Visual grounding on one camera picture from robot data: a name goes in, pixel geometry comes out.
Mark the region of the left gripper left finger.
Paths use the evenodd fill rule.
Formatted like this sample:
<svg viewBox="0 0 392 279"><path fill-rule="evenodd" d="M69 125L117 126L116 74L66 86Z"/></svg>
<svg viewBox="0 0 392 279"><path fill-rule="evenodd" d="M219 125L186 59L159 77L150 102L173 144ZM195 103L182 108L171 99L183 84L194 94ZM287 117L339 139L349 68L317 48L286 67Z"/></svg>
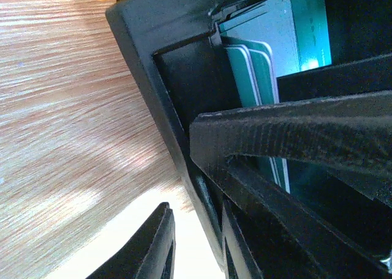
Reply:
<svg viewBox="0 0 392 279"><path fill-rule="evenodd" d="M173 278L175 219L160 203L126 244L89 278Z"/></svg>

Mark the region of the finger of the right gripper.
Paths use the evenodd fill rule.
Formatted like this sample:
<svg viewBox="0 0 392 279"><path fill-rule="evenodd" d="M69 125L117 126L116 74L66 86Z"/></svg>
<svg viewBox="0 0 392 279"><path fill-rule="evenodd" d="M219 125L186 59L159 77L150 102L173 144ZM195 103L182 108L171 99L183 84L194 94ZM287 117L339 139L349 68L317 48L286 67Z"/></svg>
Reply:
<svg viewBox="0 0 392 279"><path fill-rule="evenodd" d="M199 115L193 162L263 278L391 277L391 92Z"/></svg>

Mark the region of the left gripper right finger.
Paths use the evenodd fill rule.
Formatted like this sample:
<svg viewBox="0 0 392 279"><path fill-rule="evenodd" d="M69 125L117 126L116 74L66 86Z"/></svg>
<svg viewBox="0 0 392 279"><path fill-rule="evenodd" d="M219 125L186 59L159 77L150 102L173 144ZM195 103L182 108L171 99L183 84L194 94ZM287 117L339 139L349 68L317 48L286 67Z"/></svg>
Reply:
<svg viewBox="0 0 392 279"><path fill-rule="evenodd" d="M222 247L226 278L263 278L227 199L222 204Z"/></svg>

